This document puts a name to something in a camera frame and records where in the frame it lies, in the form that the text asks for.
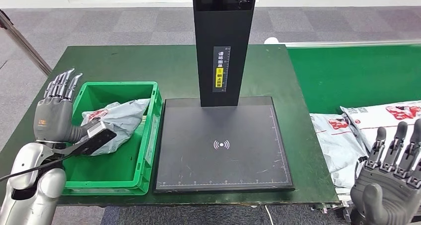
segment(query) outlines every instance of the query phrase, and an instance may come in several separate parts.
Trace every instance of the green tabletop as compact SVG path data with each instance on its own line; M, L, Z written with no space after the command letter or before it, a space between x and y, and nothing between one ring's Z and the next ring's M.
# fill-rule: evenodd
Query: green tabletop
M44 87L69 68L83 72L80 85L86 81L156 81L163 98L199 97L194 45L68 47ZM43 89L0 153L0 176L10 172L18 150L34 141L35 105ZM295 191L154 194L151 187L145 196L62 196L59 203L100 206L337 203L338 197L285 46L249 46L241 96L273 97ZM0 199L4 197L4 187L2 183Z

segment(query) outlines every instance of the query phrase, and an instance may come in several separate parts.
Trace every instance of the black vertical pole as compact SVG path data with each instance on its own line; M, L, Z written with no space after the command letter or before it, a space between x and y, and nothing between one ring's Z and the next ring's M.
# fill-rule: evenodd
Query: black vertical pole
M193 0L202 107L236 106L255 0Z

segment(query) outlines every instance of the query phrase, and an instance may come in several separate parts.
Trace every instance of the white plastic package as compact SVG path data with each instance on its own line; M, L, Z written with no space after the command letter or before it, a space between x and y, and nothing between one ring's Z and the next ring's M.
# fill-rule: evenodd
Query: white plastic package
M361 146L341 115L310 114L333 184L351 188L355 164L367 152Z
M123 104L111 103L105 108L93 111L82 112L83 121L81 126L92 119L98 119L110 125L117 134L115 138L96 150L91 156L115 152L124 142L132 136L135 129L142 121L142 116L150 99L138 99Z
M407 135L404 140L405 149L414 132L415 121L421 118L421 101L397 102L359 108L341 107L341 109L358 129L369 151L371 151L376 141L379 127L386 129L385 145L388 147L393 141L396 129L401 121L408 124ZM401 161L402 155L398 158L397 163ZM383 154L380 160L383 162L385 157L386 153Z

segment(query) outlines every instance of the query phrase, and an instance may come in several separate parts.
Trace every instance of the black scanning platform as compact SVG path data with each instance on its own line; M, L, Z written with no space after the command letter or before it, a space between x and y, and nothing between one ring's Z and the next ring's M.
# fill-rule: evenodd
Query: black scanning platform
M165 100L156 192L293 188L271 97Z

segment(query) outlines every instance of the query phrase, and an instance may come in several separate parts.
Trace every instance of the humanoid robot hand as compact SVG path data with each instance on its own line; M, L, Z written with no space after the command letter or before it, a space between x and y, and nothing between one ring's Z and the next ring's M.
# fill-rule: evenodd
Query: humanoid robot hand
M73 71L64 72L50 82L44 98L38 102L34 118L34 134L38 142L76 143L86 135L86 129L71 125L72 96L82 76L76 75L68 86Z
M407 124L398 125L395 138L385 147L386 130L379 128L368 160L351 189L355 225L405 225L421 202L421 119L414 124L410 144L403 141Z

